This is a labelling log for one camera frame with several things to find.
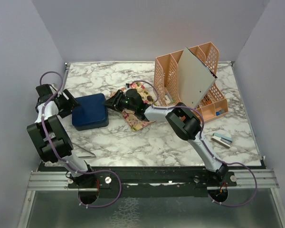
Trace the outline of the blue box lid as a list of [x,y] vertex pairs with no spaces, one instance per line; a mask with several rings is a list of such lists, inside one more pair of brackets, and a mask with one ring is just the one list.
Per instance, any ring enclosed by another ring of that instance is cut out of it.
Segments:
[[80,106],[73,109],[72,117],[90,117],[97,119],[108,117],[108,110],[103,105],[103,102],[106,100],[104,94],[86,95],[77,97],[76,100],[80,103]]

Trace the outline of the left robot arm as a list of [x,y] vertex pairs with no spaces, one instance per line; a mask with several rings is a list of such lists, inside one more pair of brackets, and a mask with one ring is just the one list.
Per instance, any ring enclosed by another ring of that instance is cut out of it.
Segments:
[[27,127],[27,132],[41,160],[62,165],[77,186],[93,186],[96,177],[90,165],[72,153],[73,144],[59,120],[69,116],[80,104],[66,89],[59,93],[46,84],[37,86],[36,91],[38,117]]

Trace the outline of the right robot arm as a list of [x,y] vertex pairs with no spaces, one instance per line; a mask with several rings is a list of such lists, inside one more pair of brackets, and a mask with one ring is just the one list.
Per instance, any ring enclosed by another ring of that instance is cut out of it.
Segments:
[[203,135],[203,119],[198,118],[198,112],[183,103],[176,106],[161,107],[145,103],[136,89],[128,89],[125,92],[118,90],[112,97],[103,102],[104,106],[117,112],[125,109],[133,111],[133,114],[141,121],[167,122],[176,135],[187,141],[203,160],[209,173],[209,181],[212,185],[219,186],[226,180],[228,166],[218,158]]

